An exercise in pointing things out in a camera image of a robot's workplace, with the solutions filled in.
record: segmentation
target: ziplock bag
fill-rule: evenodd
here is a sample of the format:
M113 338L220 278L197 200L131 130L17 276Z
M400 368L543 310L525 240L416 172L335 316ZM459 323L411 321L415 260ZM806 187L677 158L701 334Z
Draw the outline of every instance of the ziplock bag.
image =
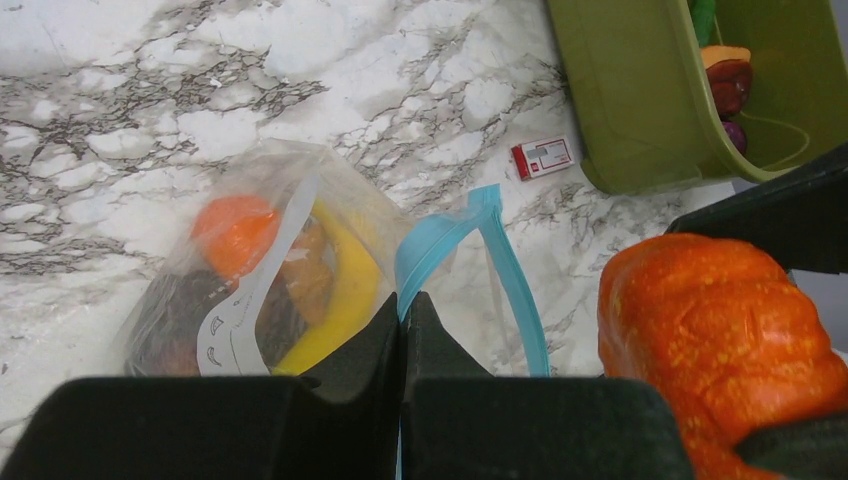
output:
M391 292L412 224L332 150L266 141L213 188L122 328L128 373L301 374Z
M489 372L547 376L544 330L502 210L500 187L491 185L415 225L395 257L398 318L426 291L445 330Z

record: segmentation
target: small box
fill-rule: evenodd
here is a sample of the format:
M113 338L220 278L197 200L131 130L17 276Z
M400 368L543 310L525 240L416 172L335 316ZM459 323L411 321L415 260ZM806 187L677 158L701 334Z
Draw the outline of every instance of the small box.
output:
M547 175L574 165L571 145L565 135L522 143L512 147L512 158L522 180Z

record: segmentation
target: green bin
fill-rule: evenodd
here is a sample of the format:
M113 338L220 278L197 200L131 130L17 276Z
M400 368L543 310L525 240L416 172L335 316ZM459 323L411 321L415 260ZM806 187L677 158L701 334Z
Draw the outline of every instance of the green bin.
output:
M548 0L587 147L607 193L740 176L763 182L848 140L848 72L828 0L718 0L714 43L751 50L754 79L733 120L713 106L687 0Z

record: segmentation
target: purple vegetable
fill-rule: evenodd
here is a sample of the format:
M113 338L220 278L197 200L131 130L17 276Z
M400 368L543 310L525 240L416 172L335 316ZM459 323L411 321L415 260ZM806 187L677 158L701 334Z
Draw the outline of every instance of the purple vegetable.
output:
M724 126L727 136L730 137L730 141L736 146L736 150L745 155L745 152L748 151L748 136L745 135L745 130L742 130L742 127L730 120L723 120L721 124Z

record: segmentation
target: marble countertop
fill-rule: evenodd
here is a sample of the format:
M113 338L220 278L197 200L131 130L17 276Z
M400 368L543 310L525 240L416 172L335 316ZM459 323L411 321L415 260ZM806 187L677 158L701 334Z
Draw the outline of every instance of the marble countertop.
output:
M601 371L605 261L732 193L518 179L511 146L576 138L542 0L0 0L0 31L0 429L114 369L187 215L260 139L330 145L412 213L500 183L560 375Z

